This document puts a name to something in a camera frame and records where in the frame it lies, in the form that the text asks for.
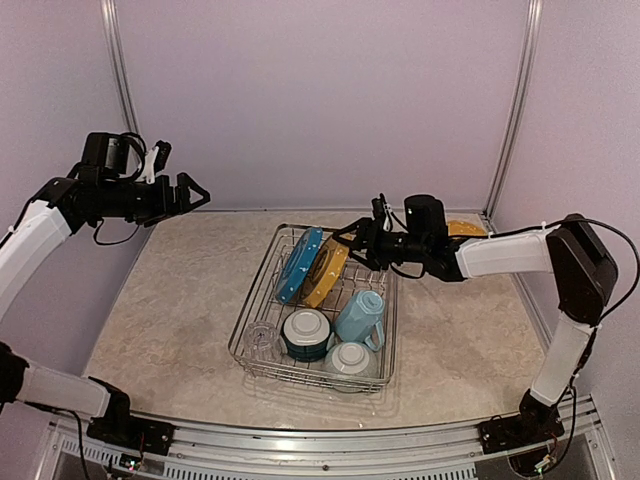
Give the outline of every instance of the white arm segment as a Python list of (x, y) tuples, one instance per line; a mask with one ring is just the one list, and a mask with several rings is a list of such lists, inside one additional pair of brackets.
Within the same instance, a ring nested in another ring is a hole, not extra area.
[(560, 400), (595, 329), (560, 314), (551, 346), (531, 385), (533, 398), (547, 406)]
[(29, 368), (17, 399), (48, 407), (71, 410), (90, 417), (102, 417), (110, 395), (102, 385), (88, 378), (58, 372), (25, 358)]
[(468, 240), (456, 252), (465, 278), (495, 273), (553, 272), (546, 236), (553, 230)]
[(13, 299), (40, 264), (71, 236), (57, 208), (36, 200), (29, 204), (7, 242), (0, 248), (0, 322)]
[[(19, 225), (0, 248), (0, 322), (18, 292), (40, 264), (71, 236), (71, 229), (57, 208), (36, 200), (29, 204)], [(102, 416), (109, 394), (101, 385), (42, 367), (25, 359), (29, 368), (18, 400)]]
[[(546, 242), (546, 236), (552, 231), (469, 240), (456, 252), (460, 271), (466, 278), (496, 273), (553, 273)], [(533, 398), (551, 406), (562, 397), (593, 331), (594, 327), (560, 314), (551, 346), (531, 385)]]

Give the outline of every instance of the blue plate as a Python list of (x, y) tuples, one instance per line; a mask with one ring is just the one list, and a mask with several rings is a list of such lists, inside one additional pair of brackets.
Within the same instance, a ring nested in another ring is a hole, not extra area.
[(275, 297), (279, 302), (288, 303), (302, 286), (321, 244), (321, 228), (308, 228), (302, 234), (278, 279)]

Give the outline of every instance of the yellow plate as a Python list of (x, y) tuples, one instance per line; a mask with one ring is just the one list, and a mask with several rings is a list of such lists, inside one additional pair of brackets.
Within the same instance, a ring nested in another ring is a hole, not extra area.
[(316, 308), (329, 295), (348, 257), (349, 248), (333, 238), (322, 244), (302, 286), (302, 301), (306, 306)]
[(483, 237), (487, 234), (486, 230), (482, 227), (478, 227), (473, 223), (462, 222), (460, 220), (451, 220), (447, 222), (449, 227), (449, 236), (455, 237), (456, 235), (469, 235), (472, 237)]

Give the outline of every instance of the vent grille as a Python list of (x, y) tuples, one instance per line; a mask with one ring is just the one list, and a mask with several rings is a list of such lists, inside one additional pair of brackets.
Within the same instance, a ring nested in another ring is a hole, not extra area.
[[(284, 475), (272, 476), (261, 475), (259, 477), (245, 477), (242, 474), (234, 475), (229, 473), (215, 472), (211, 470), (203, 470), (183, 465), (166, 465), (164, 476), (173, 480), (262, 480), (262, 479), (285, 479), (293, 478)], [(362, 478), (358, 475), (350, 478)], [(410, 476), (387, 477), (379, 475), (368, 475), (367, 479), (380, 480), (477, 480), (476, 469), (473, 465), (464, 465), (462, 467), (453, 467), (447, 469), (425, 470), (424, 472), (416, 472)]]
[[(78, 439), (71, 437), (63, 437), (62, 451), (75, 456), (80, 455)], [(112, 465), (118, 465), (120, 462), (120, 453), (111, 450), (109, 447), (96, 447), (93, 445), (84, 446), (84, 455), (87, 460), (91, 460), (101, 465), (108, 465), (111, 461)], [(257, 475), (245, 476), (244, 474), (234, 474), (233, 472), (223, 472), (220, 470), (204, 469), (191, 467), (179, 463), (164, 463), (164, 472), (161, 478), (171, 480), (274, 480), (274, 479), (293, 479), (294, 476), (286, 475)], [(422, 472), (414, 472), (411, 475), (388, 476), (388, 475), (354, 475), (349, 479), (367, 478), (367, 480), (477, 480), (476, 469), (474, 464), (466, 464), (458, 467), (440, 468), (424, 470)]]
[[(72, 440), (65, 438), (62, 442), (62, 451), (65, 453), (71, 453), (75, 456), (80, 455), (80, 446), (78, 440)], [(87, 460), (92, 460), (101, 465), (117, 465), (120, 462), (120, 454), (109, 451), (106, 448), (97, 448), (93, 446), (84, 446), (84, 456)]]

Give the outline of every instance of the metal wire basket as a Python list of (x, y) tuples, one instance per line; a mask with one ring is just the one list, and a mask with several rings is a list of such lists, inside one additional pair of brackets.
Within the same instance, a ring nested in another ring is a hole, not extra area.
[[(375, 378), (324, 372), (322, 361), (300, 362), (283, 355), (279, 362), (267, 362), (254, 360), (245, 352), (242, 336), (248, 325), (254, 322), (268, 322), (279, 331), (284, 320), (292, 312), (306, 308), (300, 298), (300, 291), (291, 302), (283, 305), (275, 299), (274, 290), (291, 251), (307, 228), (309, 227), (303, 225), (281, 225), (276, 230), (229, 340), (229, 352), (246, 372), (255, 376), (317, 387), (338, 387), (341, 390), (379, 391), (391, 380), (395, 365), (397, 278), (391, 273), (373, 272), (351, 259), (347, 261), (339, 280), (317, 310), (323, 312), (333, 323), (349, 299), (358, 291), (374, 290), (385, 300), (383, 324), (386, 341), (382, 349), (375, 353), (378, 361)], [(333, 231), (335, 230), (323, 228), (323, 238), (328, 238)]]

